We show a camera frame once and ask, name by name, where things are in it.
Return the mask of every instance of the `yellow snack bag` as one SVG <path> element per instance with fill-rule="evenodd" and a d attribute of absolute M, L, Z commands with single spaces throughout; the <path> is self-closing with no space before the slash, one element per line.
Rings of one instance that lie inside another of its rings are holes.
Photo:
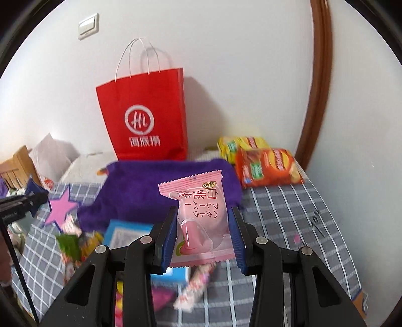
<path fill-rule="evenodd" d="M 81 256 L 84 258 L 84 261 L 89 255 L 92 253 L 95 248 L 102 244 L 103 236 L 98 232 L 95 232 L 94 235 L 85 242 L 85 245 L 81 247 Z"/>
<path fill-rule="evenodd" d="M 271 147 L 262 137 L 220 137 L 218 149 L 221 157 L 231 164 L 236 162 L 238 149 L 270 149 Z"/>

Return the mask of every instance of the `orange chip bag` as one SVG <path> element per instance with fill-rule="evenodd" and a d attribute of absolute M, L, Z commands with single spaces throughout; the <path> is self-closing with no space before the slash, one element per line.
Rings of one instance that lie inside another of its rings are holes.
<path fill-rule="evenodd" d="M 295 159 L 284 149 L 240 149 L 236 173 L 244 188 L 303 182 Z"/>

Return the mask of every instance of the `snack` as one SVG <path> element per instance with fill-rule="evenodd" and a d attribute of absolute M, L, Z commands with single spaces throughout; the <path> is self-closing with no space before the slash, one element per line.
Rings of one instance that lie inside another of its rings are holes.
<path fill-rule="evenodd" d="M 269 149 L 270 146 L 262 137 L 221 137 L 218 148 L 221 157 L 234 164 L 239 149 Z"/>
<path fill-rule="evenodd" d="M 173 304 L 176 310 L 182 309 L 185 312 L 193 311 L 194 304 L 199 302 L 204 294 L 211 273 L 214 271 L 215 267 L 216 263 L 208 263 L 197 267 L 185 290 Z"/>
<path fill-rule="evenodd" d="M 122 281 L 117 282 L 116 287 L 116 305 L 115 305 L 115 326 L 123 327 L 123 288 Z M 152 286 L 152 303 L 154 311 L 157 312 L 165 307 L 175 296 L 175 292 L 171 289 L 161 286 Z"/>
<path fill-rule="evenodd" d="M 81 236 L 82 230 L 75 224 L 73 216 L 68 213 L 66 219 L 61 226 L 61 230 L 65 234 Z"/>
<path fill-rule="evenodd" d="M 64 264 L 64 284 L 66 285 L 81 265 L 81 248 L 77 235 L 60 234 L 56 236 Z"/>
<path fill-rule="evenodd" d="M 82 261 L 85 261 L 86 258 L 95 250 L 98 245 L 101 245 L 103 242 L 103 236 L 98 232 L 93 232 L 92 235 L 84 239 L 85 242 L 81 246 L 81 256 Z"/>
<path fill-rule="evenodd" d="M 159 184 L 159 192 L 179 201 L 171 267 L 234 258 L 221 170 Z"/>
<path fill-rule="evenodd" d="M 303 182 L 295 159 L 284 149 L 240 149 L 236 173 L 244 188 Z"/>

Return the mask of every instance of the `purple blanket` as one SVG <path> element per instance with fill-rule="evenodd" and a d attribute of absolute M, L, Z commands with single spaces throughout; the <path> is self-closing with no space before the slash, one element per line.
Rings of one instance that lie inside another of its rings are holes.
<path fill-rule="evenodd" d="M 4 199 L 7 195 L 8 187 L 2 177 L 0 177 L 0 199 Z"/>
<path fill-rule="evenodd" d="M 228 208 L 238 206 L 242 189 L 233 167 L 223 159 L 192 161 L 118 161 L 107 166 L 109 176 L 95 202 L 78 209 L 85 232 L 105 231 L 111 219 L 153 224 L 162 222 L 178 201 L 159 194 L 158 184 L 182 177 L 222 171 Z"/>

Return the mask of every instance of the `blue gripper pad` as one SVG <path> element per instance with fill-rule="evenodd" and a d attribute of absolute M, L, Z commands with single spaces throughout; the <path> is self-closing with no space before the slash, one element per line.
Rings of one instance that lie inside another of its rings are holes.
<path fill-rule="evenodd" d="M 232 239 L 234 254 L 236 255 L 237 267 L 240 268 L 242 274 L 246 273 L 246 246 L 244 245 L 239 225 L 233 213 L 233 208 L 228 211 L 229 231 Z"/>
<path fill-rule="evenodd" d="M 177 214 L 178 207 L 176 207 L 173 215 L 172 222 L 169 226 L 168 233 L 165 238 L 165 242 L 162 246 L 162 262 L 161 267 L 166 269 L 170 265 L 170 261 L 172 260 L 174 245 L 176 244 L 177 238 Z"/>

